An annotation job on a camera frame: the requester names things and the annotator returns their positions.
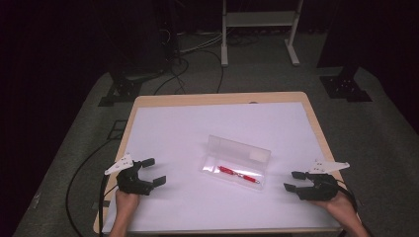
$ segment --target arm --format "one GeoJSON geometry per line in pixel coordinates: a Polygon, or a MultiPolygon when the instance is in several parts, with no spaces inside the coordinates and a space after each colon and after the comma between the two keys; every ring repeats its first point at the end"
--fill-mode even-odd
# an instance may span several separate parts
{"type": "Polygon", "coordinates": [[[353,237],[368,237],[369,234],[364,228],[360,218],[352,207],[348,197],[338,192],[336,197],[329,201],[312,200],[311,203],[326,209],[353,237]]]}
{"type": "Polygon", "coordinates": [[[115,217],[110,237],[126,236],[126,231],[131,223],[133,214],[139,205],[139,195],[127,194],[120,190],[116,191],[117,217],[115,217]]]}

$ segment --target white paper sheet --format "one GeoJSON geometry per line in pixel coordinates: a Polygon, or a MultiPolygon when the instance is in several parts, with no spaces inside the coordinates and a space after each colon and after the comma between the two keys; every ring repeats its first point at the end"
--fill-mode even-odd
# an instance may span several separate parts
{"type": "MultiPolygon", "coordinates": [[[[138,176],[167,176],[141,203],[132,232],[266,230],[338,227],[323,209],[288,193],[291,171],[308,171],[323,160],[301,103],[140,108],[126,146],[134,160],[155,158],[138,176]],[[263,191],[243,188],[201,172],[209,135],[272,151],[263,191]]],[[[110,232],[112,199],[104,226],[110,232]]]]}

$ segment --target floor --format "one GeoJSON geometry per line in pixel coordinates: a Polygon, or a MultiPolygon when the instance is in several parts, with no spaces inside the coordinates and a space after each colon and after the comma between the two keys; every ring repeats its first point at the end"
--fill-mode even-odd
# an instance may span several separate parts
{"type": "MultiPolygon", "coordinates": [[[[364,206],[359,214],[376,236],[416,236],[419,232],[419,137],[383,91],[378,79],[360,69],[355,79],[372,102],[348,103],[330,99],[320,76],[341,68],[316,68],[326,34],[297,34],[294,41],[300,66],[291,65],[284,46],[286,35],[252,37],[246,46],[230,46],[229,66],[221,68],[219,45],[184,55],[189,67],[180,81],[165,73],[143,83],[139,95],[209,94],[302,91],[307,94],[336,161],[349,162],[342,171],[364,206]]],[[[209,40],[182,36],[182,48],[209,40]]],[[[175,64],[180,73],[186,62],[175,64]]],[[[132,103],[98,107],[112,85],[109,73],[98,78],[44,177],[38,198],[15,236],[77,236],[66,214],[66,200],[74,226],[82,236],[96,236],[103,171],[115,160],[119,141],[108,135],[116,120],[128,118],[132,103]]],[[[337,233],[299,233],[296,237],[337,236],[337,233]]]]}

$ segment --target transparent box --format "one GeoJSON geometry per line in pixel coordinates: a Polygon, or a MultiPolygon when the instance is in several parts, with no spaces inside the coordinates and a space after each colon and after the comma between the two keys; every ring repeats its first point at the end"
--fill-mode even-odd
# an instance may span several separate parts
{"type": "Polygon", "coordinates": [[[270,157],[270,150],[210,135],[202,171],[262,191],[270,157]]]}

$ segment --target red pen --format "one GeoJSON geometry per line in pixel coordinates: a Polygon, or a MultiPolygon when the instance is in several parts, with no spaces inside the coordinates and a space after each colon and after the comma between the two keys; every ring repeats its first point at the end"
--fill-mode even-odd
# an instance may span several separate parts
{"type": "Polygon", "coordinates": [[[250,176],[247,176],[247,175],[243,175],[243,174],[237,173],[237,172],[235,172],[235,171],[233,171],[233,170],[230,170],[230,169],[228,169],[228,168],[225,168],[225,167],[223,167],[223,166],[218,166],[218,169],[219,169],[219,171],[221,171],[222,173],[226,173],[226,174],[228,174],[228,175],[236,175],[236,176],[238,176],[238,177],[240,177],[240,178],[243,178],[243,179],[245,179],[245,180],[247,180],[247,181],[250,181],[250,182],[252,182],[252,183],[260,184],[260,182],[259,182],[258,180],[256,180],[255,178],[252,178],[252,177],[250,177],[250,176]]]}

